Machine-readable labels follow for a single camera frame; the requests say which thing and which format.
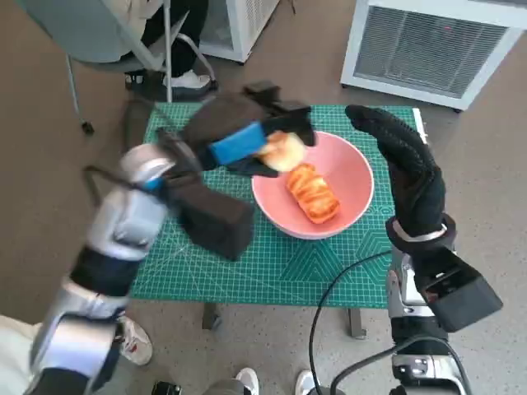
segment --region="air conditioner unit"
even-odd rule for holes
[[[520,2],[357,0],[341,83],[467,109],[527,27]]]
[[[211,0],[199,48],[245,63],[280,0]]]

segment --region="pink bowl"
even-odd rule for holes
[[[253,177],[253,194],[267,218],[280,230],[299,239],[325,239],[346,230],[370,206],[373,173],[364,155],[350,142],[326,132],[317,132],[318,144],[307,150],[311,163],[340,201],[340,211],[331,220],[311,222],[286,188],[287,174],[276,179]]]

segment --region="black glove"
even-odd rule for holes
[[[349,105],[346,115],[355,129],[377,139],[388,161],[395,216],[404,231],[416,237],[441,230],[445,183],[419,134],[382,109]]]
[[[244,93],[226,93],[205,104],[180,131],[180,137],[194,151],[204,170],[219,166],[209,149],[254,121],[263,126],[265,135],[275,130],[295,132],[307,145],[315,144],[315,133],[309,120],[310,107],[298,102],[280,101],[279,88],[259,82],[244,88]],[[248,156],[231,163],[227,169],[242,175],[277,177],[261,160]]]

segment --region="green cutting mat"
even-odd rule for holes
[[[158,105],[181,128],[199,104]],[[411,108],[386,107],[415,127]],[[373,169],[375,192],[364,216],[340,235],[321,241],[294,239],[277,230],[260,210],[255,214],[254,240],[237,262],[219,258],[189,242],[174,220],[168,220],[133,288],[133,297],[154,300],[197,300],[218,303],[317,305],[328,284],[351,263],[390,249],[385,221],[393,215],[385,160],[373,137],[354,130],[341,105],[315,105],[317,130],[342,136],[358,147]],[[166,119],[153,111],[145,142]],[[214,170],[207,184],[231,196],[254,202],[250,180]],[[384,308],[389,256],[352,271],[329,297],[328,305]]]

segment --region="pastry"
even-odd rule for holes
[[[258,152],[257,157],[271,169],[281,173],[297,167],[305,157],[305,145],[296,133],[281,130],[267,137],[268,144]]]
[[[333,218],[340,208],[340,202],[313,165],[302,163],[296,167],[287,176],[286,186],[315,224]]]

